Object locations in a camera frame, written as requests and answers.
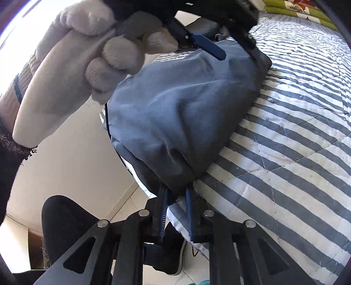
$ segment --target black pants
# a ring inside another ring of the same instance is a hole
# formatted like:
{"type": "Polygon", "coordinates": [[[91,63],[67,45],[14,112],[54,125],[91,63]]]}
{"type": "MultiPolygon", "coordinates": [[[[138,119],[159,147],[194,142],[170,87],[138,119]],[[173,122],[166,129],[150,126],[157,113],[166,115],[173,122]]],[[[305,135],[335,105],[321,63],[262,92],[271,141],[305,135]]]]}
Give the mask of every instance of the black pants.
{"type": "MultiPolygon", "coordinates": [[[[46,250],[53,264],[99,219],[70,198],[57,195],[45,201],[41,220],[46,250]]],[[[157,267],[164,250],[162,245],[144,246],[144,264],[157,267]]]]}

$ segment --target baseboard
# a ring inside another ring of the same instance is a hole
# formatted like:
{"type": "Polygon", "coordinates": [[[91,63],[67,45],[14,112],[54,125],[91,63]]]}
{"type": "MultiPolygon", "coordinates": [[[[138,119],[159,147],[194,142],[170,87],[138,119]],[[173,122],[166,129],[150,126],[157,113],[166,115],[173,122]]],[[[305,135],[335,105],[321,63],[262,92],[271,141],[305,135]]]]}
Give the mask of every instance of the baseboard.
{"type": "Polygon", "coordinates": [[[131,186],[127,189],[126,192],[122,195],[121,198],[116,202],[112,209],[108,212],[105,219],[111,221],[112,218],[117,214],[117,212],[122,208],[126,201],[133,195],[135,190],[138,188],[137,182],[134,180],[131,186]]]}

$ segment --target striped mattress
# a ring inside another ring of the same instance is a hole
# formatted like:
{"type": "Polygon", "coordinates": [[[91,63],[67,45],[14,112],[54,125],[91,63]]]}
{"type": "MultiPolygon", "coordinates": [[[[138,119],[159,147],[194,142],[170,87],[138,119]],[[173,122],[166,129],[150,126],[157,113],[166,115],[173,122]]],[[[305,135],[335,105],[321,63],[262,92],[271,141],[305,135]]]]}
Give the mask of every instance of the striped mattress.
{"type": "MultiPolygon", "coordinates": [[[[230,220],[259,223],[316,283],[333,284],[351,255],[351,52],[335,32],[289,18],[262,16],[252,29],[273,65],[194,187],[230,220]]],[[[189,240],[184,201],[168,218],[189,240]]]]}

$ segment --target shoe sole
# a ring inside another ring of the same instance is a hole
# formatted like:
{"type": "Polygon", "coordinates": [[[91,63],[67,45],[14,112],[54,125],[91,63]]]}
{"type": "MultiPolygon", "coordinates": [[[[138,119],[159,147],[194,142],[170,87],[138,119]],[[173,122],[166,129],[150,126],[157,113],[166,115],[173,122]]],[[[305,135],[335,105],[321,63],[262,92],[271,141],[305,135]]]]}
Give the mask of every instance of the shoe sole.
{"type": "Polygon", "coordinates": [[[175,274],[168,274],[169,276],[176,276],[180,274],[181,268],[183,266],[183,252],[184,252],[185,245],[186,245],[186,239],[184,239],[183,245],[181,246],[178,270],[175,274]]]}

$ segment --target gloved hand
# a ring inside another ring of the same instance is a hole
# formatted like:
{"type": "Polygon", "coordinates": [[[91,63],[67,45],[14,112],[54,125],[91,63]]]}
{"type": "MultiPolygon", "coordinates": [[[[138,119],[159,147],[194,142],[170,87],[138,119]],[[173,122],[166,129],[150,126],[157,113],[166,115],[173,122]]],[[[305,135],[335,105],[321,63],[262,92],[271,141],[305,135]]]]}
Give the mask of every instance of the gloved hand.
{"type": "Polygon", "coordinates": [[[177,48],[161,21],[148,13],[137,12],[120,23],[101,0],[68,7],[51,24],[19,76],[25,78],[20,82],[30,84],[19,84],[24,98],[13,139],[29,148],[37,146],[90,95],[101,104],[107,102],[127,74],[141,69],[145,53],[177,48]]]}

